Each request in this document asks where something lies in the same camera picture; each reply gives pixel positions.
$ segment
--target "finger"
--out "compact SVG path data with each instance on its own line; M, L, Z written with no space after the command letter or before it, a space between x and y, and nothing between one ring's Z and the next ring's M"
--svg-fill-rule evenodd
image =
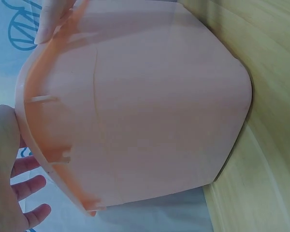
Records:
M27 181L11 185L17 199L21 201L31 194L39 191L41 188L45 187L46 180L44 176L37 175Z
M67 3L63 9L63 12L61 14L61 18L74 6L76 0L66 0Z
M27 230L39 225L45 218L50 214L51 207L47 204L41 204L39 207L35 208L34 210L24 213L28 221L28 228Z
M34 43L41 44L48 41L56 29L66 0L44 0L40 13L40 23Z
M31 171L39 166L40 164L37 162L34 156L27 156L24 158L16 159L14 166L12 168L11 178L20 175L22 173L25 173L27 171Z

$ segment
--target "plastic container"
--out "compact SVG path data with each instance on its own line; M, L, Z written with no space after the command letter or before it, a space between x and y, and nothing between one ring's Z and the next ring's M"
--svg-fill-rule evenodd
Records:
M18 77L22 136L84 211L203 186L251 102L245 68L182 5L82 1Z

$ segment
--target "wooden wall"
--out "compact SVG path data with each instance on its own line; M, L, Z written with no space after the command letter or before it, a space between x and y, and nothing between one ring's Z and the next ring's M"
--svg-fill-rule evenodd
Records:
M180 0L251 74L251 114L204 187L216 232L290 232L290 0Z

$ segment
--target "hand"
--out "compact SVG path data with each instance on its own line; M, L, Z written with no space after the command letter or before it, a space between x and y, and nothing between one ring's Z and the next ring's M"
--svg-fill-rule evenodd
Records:
M24 213L18 201L30 196L46 185L43 176L10 185L10 178L39 167L33 156L16 159L20 146L20 133L14 109L0 106L0 232L23 232L40 224L51 208L42 204Z
M65 16L75 2L76 0L43 0L35 44L47 42L53 36L59 20Z

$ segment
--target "wooden surface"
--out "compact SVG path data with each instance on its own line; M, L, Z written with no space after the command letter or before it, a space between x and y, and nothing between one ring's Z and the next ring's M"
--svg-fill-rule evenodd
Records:
M251 114L204 187L215 232L290 232L290 0L180 0L251 74Z

